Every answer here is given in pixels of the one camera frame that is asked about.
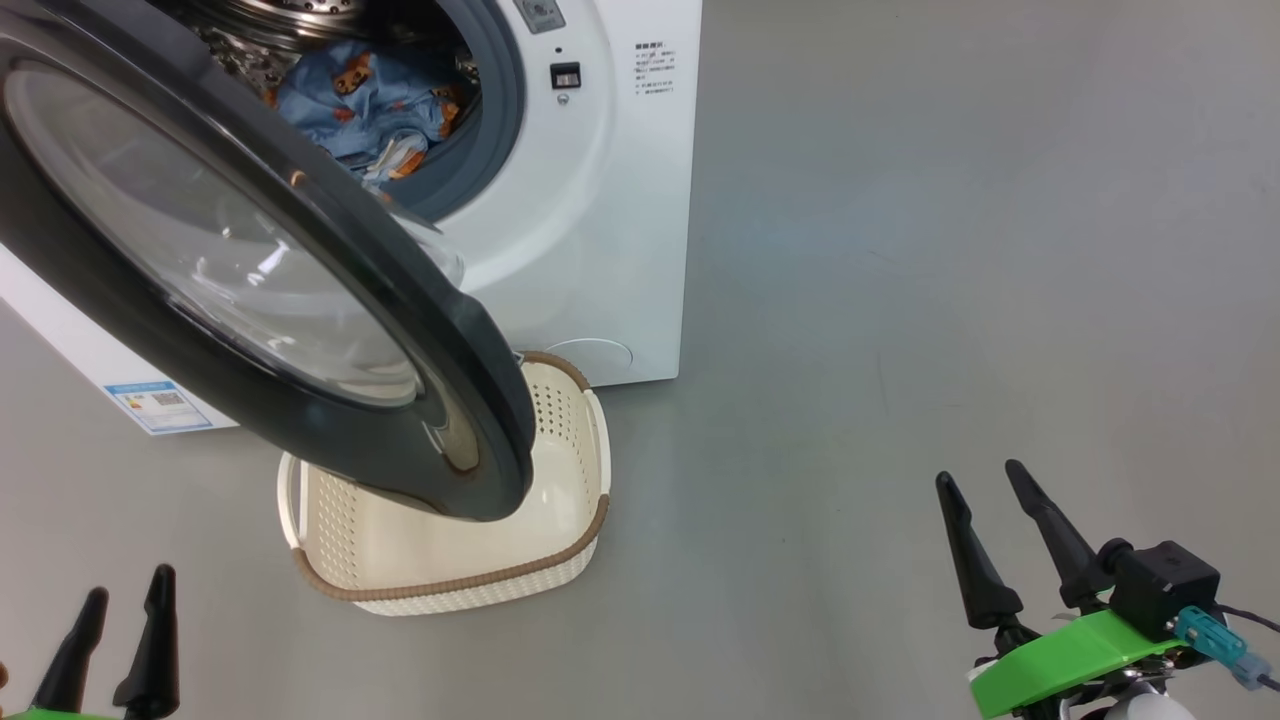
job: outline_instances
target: washing machine door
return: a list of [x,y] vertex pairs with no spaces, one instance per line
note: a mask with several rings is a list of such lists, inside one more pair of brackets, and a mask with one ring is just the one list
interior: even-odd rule
[[0,0],[0,241],[270,442],[498,519],[532,404],[498,328],[383,205],[142,0]]

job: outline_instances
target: basket handle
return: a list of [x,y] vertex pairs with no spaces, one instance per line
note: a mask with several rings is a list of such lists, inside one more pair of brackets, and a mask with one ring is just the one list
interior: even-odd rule
[[284,539],[291,550],[302,547],[298,539],[298,520],[293,516],[293,469],[298,466],[298,459],[288,452],[280,454],[280,469],[275,475],[275,505],[280,511],[280,529],[284,530]]

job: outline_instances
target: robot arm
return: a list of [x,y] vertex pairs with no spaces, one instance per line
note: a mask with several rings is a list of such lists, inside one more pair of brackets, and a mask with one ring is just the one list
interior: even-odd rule
[[[1005,473],[1050,550],[1062,602],[1080,616],[1043,637],[1018,620],[1021,600],[978,541],[955,480],[941,473],[938,501],[965,615],[970,626],[996,630],[996,656],[979,659],[970,673],[969,688],[984,719],[1012,712],[1065,720],[1071,707],[1115,698],[1087,719],[1187,720],[1187,708],[1165,694],[1166,682],[1175,669],[1210,660],[1248,689],[1280,691],[1271,666],[1226,626],[1224,612],[1280,626],[1219,605],[1216,569],[1174,542],[1134,550],[1114,539],[1094,553],[1021,462],[1010,460]],[[1098,593],[1111,587],[1103,602]]]
[[[178,710],[178,614],[174,600],[174,571],[156,568],[143,609],[147,623],[133,656],[129,676],[115,688],[113,703],[124,707],[124,720],[160,720]],[[88,675],[88,660],[102,637],[106,623],[105,588],[93,588],[84,598],[72,632],[58,647],[49,664],[31,708],[6,720],[90,719],[79,715]],[[0,680],[4,666],[0,665]]]

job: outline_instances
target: laundry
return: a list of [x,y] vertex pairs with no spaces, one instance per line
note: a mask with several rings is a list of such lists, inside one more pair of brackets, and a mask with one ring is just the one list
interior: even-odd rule
[[305,54],[266,100],[365,183],[416,170],[457,126],[463,79],[430,55],[340,41]]

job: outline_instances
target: front-loading washing machine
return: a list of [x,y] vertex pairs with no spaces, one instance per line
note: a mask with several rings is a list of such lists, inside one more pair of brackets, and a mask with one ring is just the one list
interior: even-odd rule
[[[340,24],[357,0],[329,1]],[[99,382],[118,401],[161,430],[225,414],[492,519],[531,474],[518,351],[591,384],[676,375],[699,3],[442,0],[481,100],[376,192],[172,5],[0,3],[3,292],[82,369],[124,354],[163,374]],[[333,31],[319,0],[220,5]]]

